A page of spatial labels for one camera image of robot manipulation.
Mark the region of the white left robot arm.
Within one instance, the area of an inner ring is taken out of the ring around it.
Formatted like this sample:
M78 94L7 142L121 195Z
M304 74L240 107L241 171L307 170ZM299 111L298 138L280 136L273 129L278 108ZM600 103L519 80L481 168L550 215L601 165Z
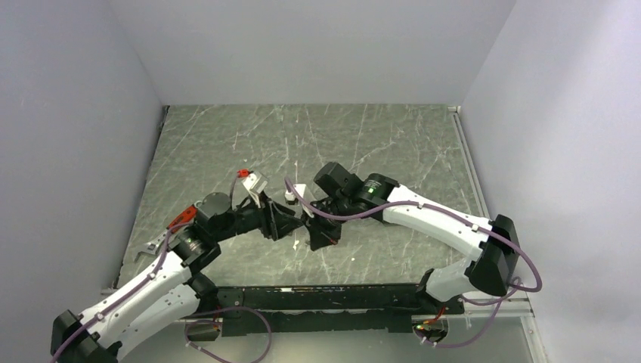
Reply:
M187 208L163 233L159 255L114 293L79 314L67 310L53 323L53 362L120 362L172 322L210 316L218 288L202 269L221 254L224 240L259 230L279 240L307 226L312 214L252 194L234 207L225 193L211 193Z

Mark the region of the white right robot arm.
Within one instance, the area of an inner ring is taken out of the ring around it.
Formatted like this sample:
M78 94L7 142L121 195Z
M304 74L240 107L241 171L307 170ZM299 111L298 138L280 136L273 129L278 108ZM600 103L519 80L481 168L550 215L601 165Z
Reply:
M372 173L360 179L337 162L326 164L314 183L326 194L324 199L308 201L291 183L286 189L302 204L308 223L319 233L311 239L315 250L337 242L343 222L372 218L433 237L462 254L459 262L430 268L423 275L416 303L426 314L436 313L464 293L504 297L513 288L520 246L510 218L491 220L459 212L388 176Z

